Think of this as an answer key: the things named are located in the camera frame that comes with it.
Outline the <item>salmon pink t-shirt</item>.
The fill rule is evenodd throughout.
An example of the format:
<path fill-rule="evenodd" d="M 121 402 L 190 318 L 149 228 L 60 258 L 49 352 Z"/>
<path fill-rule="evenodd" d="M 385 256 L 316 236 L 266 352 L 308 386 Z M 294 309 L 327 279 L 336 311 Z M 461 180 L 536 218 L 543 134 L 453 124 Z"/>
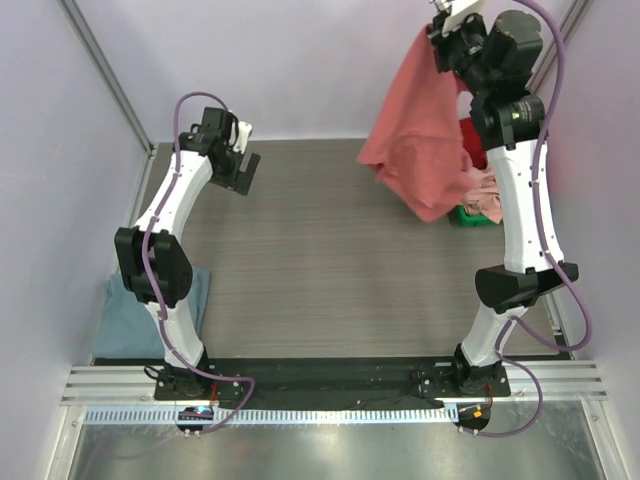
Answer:
<path fill-rule="evenodd" d="M 454 74 L 438 71 L 434 47 L 421 30 L 357 156 L 424 222 L 448 214 L 472 187 L 458 97 Z"/>

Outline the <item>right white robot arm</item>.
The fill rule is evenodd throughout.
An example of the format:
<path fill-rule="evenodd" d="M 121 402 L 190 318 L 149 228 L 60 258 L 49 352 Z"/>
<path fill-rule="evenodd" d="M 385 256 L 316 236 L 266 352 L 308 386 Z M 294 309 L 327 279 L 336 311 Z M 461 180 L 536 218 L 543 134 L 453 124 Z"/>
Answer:
<path fill-rule="evenodd" d="M 449 376 L 456 393 L 476 396 L 500 377 L 496 342 L 510 332 L 510 318 L 576 280 L 578 267 L 565 261 L 555 237 L 544 171 L 545 107 L 527 88 L 543 47 L 539 21 L 508 10 L 486 27 L 479 1 L 439 1 L 436 8 L 427 36 L 437 69 L 455 73 L 472 95 L 471 120 L 495 173 L 503 214 L 504 261 L 475 275 L 480 307 Z"/>

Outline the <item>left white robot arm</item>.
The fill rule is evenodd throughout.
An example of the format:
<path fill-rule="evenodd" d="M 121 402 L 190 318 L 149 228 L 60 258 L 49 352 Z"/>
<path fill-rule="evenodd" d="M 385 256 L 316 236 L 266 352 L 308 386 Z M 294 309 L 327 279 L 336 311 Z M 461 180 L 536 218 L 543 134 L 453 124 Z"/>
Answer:
<path fill-rule="evenodd" d="M 150 205 L 133 226 L 121 227 L 115 234 L 124 287 L 152 316 L 162 342 L 161 368 L 145 370 L 155 380 L 161 399 L 198 400 L 215 385 L 187 300 L 194 269 L 181 238 L 206 185 L 248 194 L 261 160 L 247 151 L 252 130 L 230 110 L 205 108 L 201 121 L 179 134 Z"/>

